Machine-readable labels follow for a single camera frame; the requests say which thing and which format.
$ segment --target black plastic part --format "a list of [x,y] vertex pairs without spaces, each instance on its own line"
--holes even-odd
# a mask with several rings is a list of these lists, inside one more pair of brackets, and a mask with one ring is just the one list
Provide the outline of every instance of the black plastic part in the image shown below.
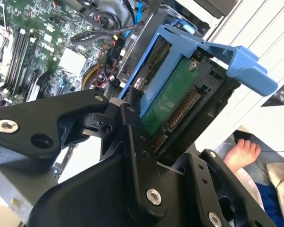
[[[128,104],[120,106],[128,207],[136,220],[153,224],[165,216],[168,206],[150,139],[142,132],[138,113],[132,110]],[[161,194],[159,206],[146,198],[146,191],[151,188]]]
[[214,191],[207,163],[190,153],[183,154],[173,165],[174,169],[184,171],[188,210],[190,210],[192,225],[211,226],[208,214],[213,212],[226,226],[219,201]]
[[126,159],[114,154],[47,191],[34,206],[28,227],[212,227],[214,212],[222,227],[275,227],[268,215],[217,156],[186,153],[176,168],[158,164],[168,201],[164,218],[150,224],[129,211]]
[[120,53],[125,45],[125,39],[118,37],[116,44],[112,50],[111,56],[113,59],[118,59],[120,57]]
[[113,155],[46,192],[34,206],[28,227],[185,227],[184,176],[158,166],[169,201],[157,224],[142,224],[128,209],[124,156]]
[[[0,132],[0,165],[28,173],[48,170],[61,148],[70,145],[66,141],[70,141],[70,131],[78,118],[104,111],[107,106],[104,96],[84,90],[0,108],[0,120],[12,120],[19,125],[13,134]],[[78,142],[81,141],[72,139],[72,143]]]
[[[214,153],[216,157],[213,158],[210,152]],[[224,216],[229,222],[238,227],[275,227],[269,216],[252,198],[218,154],[206,149],[201,153],[200,158],[208,164],[217,198],[220,206],[224,208]]]

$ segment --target black cable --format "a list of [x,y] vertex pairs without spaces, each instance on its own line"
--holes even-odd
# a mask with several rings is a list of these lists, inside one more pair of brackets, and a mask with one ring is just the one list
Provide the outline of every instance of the black cable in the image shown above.
[[71,43],[73,45],[86,45],[99,39],[112,40],[112,35],[114,34],[123,33],[128,30],[135,29],[144,25],[145,25],[144,21],[141,21],[137,24],[114,30],[86,31],[72,37]]
[[131,4],[129,3],[128,0],[123,0],[123,3],[127,7],[128,11],[129,11],[129,13],[130,13],[130,15],[131,15],[131,17],[133,19],[133,24],[135,24],[136,23],[136,18],[135,18],[135,15],[134,15],[134,12],[133,12],[133,8],[132,8]]
[[92,43],[92,42],[100,40],[100,39],[113,40],[111,35],[95,35],[93,37],[83,39],[83,40],[82,39],[76,39],[76,36],[71,38],[71,43],[73,45],[77,45],[77,46],[86,45],[86,44]]
[[87,10],[89,13],[95,13],[97,15],[108,15],[110,17],[110,19],[113,21],[113,23],[115,24],[116,28],[121,28],[122,24],[121,24],[121,20],[113,13],[108,12],[108,11],[100,11],[94,7],[88,7],[83,0],[76,0],[85,10]]
[[106,57],[105,57],[105,61],[104,61],[104,64],[103,64],[103,76],[105,77],[106,80],[108,80],[108,74],[107,74],[107,70],[106,70],[106,66],[108,64],[108,60],[109,60],[109,57],[110,57],[110,54],[112,52],[112,47],[107,51],[106,53]]

